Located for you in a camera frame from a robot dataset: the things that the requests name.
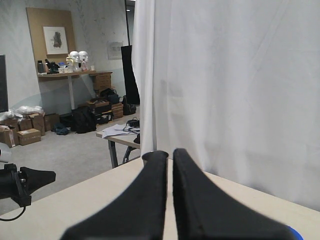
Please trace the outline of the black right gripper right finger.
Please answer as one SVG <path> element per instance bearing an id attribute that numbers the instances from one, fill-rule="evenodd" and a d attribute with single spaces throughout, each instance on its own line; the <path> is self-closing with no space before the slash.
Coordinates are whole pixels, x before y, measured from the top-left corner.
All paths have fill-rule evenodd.
<path id="1" fill-rule="evenodd" d="M 173 152 L 173 205 L 180 240 L 294 240 L 289 226 L 235 200 L 197 166 Z"/>

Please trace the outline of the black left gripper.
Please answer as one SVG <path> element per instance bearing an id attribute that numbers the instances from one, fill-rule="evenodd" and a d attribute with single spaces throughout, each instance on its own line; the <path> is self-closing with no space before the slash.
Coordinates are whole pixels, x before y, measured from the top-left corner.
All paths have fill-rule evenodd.
<path id="1" fill-rule="evenodd" d="M 12 199 L 20 207 L 31 205 L 29 194 L 56 181 L 56 173 L 21 167 L 19 172 L 13 163 L 7 163 L 0 170 L 0 199 Z"/>

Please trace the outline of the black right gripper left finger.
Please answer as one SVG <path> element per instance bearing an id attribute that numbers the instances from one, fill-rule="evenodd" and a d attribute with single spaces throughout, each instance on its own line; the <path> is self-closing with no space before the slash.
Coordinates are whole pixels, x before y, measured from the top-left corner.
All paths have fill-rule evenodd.
<path id="1" fill-rule="evenodd" d="M 161 240 L 167 203 L 167 152 L 142 156 L 144 166 L 115 200 L 69 227 L 63 240 Z"/>

